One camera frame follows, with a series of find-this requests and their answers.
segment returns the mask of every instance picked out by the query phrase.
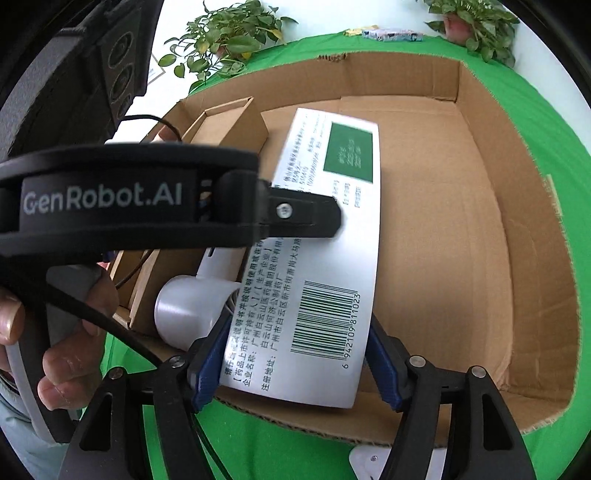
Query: silver screw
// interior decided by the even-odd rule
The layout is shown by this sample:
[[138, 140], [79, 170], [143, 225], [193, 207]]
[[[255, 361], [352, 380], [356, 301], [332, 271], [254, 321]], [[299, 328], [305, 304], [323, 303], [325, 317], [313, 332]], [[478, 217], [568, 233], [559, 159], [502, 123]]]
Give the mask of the silver screw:
[[422, 368], [427, 364], [427, 361], [420, 355], [413, 355], [409, 362], [413, 367], [417, 368]]
[[170, 359], [170, 364], [173, 368], [182, 367], [184, 365], [184, 358], [180, 355], [174, 356]]
[[485, 378], [486, 377], [486, 370], [484, 367], [480, 367], [479, 365], [472, 367], [472, 375], [478, 378]]
[[279, 218], [289, 218], [292, 213], [294, 213], [294, 209], [289, 203], [280, 203], [277, 205], [277, 216]]
[[123, 377], [123, 369], [121, 367], [115, 367], [109, 371], [109, 378], [111, 380], [117, 380], [121, 377]]

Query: person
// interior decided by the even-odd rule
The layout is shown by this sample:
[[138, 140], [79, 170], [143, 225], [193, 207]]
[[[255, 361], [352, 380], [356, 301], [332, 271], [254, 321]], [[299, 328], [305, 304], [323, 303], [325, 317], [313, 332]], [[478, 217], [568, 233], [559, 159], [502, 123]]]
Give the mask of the person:
[[[109, 317], [115, 313], [118, 294], [106, 270], [89, 291], [86, 303]], [[0, 427], [35, 480], [56, 480], [67, 445], [50, 445], [35, 434], [10, 375], [4, 348], [18, 341], [24, 322], [21, 301], [0, 287]], [[37, 391], [49, 410], [80, 409], [88, 405], [102, 379], [100, 362], [105, 335], [104, 330], [81, 320], [69, 337], [45, 352], [45, 377], [37, 385]]]

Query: dark green label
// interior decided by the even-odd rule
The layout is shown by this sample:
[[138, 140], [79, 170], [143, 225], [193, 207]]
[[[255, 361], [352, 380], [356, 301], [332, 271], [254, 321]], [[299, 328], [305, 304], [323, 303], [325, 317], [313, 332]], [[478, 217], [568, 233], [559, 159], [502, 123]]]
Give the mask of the dark green label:
[[371, 132], [333, 123], [324, 171], [374, 181], [374, 138]]

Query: human hand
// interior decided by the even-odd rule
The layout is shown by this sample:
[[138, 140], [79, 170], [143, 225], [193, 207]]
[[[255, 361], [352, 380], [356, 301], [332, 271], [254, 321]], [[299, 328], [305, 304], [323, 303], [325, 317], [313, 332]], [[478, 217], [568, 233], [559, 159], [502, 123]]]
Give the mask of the human hand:
[[[119, 304], [118, 294], [106, 271], [92, 287], [86, 303], [111, 317]], [[0, 287], [0, 369], [10, 373], [4, 345], [13, 345], [21, 336], [25, 309], [11, 292]], [[43, 355], [45, 377], [37, 392], [49, 410], [76, 409], [88, 405], [102, 376], [100, 361], [105, 351], [105, 331], [82, 320], [74, 332]]]

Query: light blue clothing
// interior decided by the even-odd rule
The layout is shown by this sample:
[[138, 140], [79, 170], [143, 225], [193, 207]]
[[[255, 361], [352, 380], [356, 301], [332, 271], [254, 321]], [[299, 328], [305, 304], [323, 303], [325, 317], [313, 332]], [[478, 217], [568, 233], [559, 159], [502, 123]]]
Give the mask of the light blue clothing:
[[68, 445], [50, 445], [35, 434], [31, 419], [26, 414], [25, 406], [14, 384], [2, 375], [0, 375], [0, 427], [35, 480], [57, 480]]

